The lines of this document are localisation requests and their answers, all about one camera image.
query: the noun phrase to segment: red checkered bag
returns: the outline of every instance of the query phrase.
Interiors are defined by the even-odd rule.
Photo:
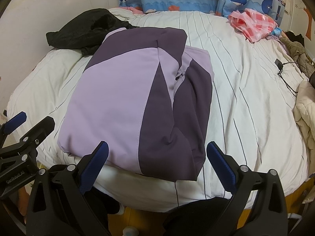
[[[230,24],[242,31],[250,42],[259,41],[278,26],[272,18],[253,9],[245,9],[243,13],[233,11],[228,19]]]

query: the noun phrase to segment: folded purple jacket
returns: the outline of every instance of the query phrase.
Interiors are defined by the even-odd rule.
[[[168,181],[196,181],[212,98],[209,53],[184,30],[109,33],[70,99],[58,145],[76,156],[109,146],[106,165]]]

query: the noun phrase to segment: black jacket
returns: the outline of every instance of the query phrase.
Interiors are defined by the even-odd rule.
[[[105,36],[113,30],[135,28],[121,21],[107,9],[93,9],[81,13],[58,32],[46,34],[50,46],[58,49],[80,49],[83,56],[93,55]]]

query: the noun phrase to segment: wooden floor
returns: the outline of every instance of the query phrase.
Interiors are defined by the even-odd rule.
[[[286,197],[288,213],[297,213],[299,211],[303,201],[302,193],[305,190],[310,191],[313,186],[314,179],[311,179]],[[245,224],[249,212],[250,210],[243,211],[238,227],[242,227]],[[109,215],[109,230],[112,236],[122,236],[122,230],[126,226],[134,226],[139,230],[139,236],[162,236],[164,232],[162,223],[166,217],[167,214],[165,213],[134,210],[127,207],[123,215]]]

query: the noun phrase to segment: white bedsheet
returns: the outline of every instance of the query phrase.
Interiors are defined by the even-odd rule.
[[[292,60],[276,41],[251,44],[227,19],[196,11],[136,16],[123,9],[111,12],[141,27],[182,28],[188,35],[187,45],[209,52],[215,77],[206,145],[215,141],[224,153],[252,170],[276,169],[286,195],[306,180],[308,153],[292,113],[296,98],[277,76],[274,64],[276,58]],[[27,113],[26,123],[14,132],[16,139],[45,116],[55,119],[54,132],[37,148],[38,160],[48,167],[80,160],[64,154],[57,138],[71,94],[89,59],[81,58],[78,51],[52,50],[10,98],[9,118],[20,111]],[[305,79],[295,64],[285,65],[282,75],[293,89]],[[199,199],[231,196],[208,160],[197,182],[174,184],[104,166],[95,186],[126,206],[159,212]],[[248,207],[253,200],[251,195]]]

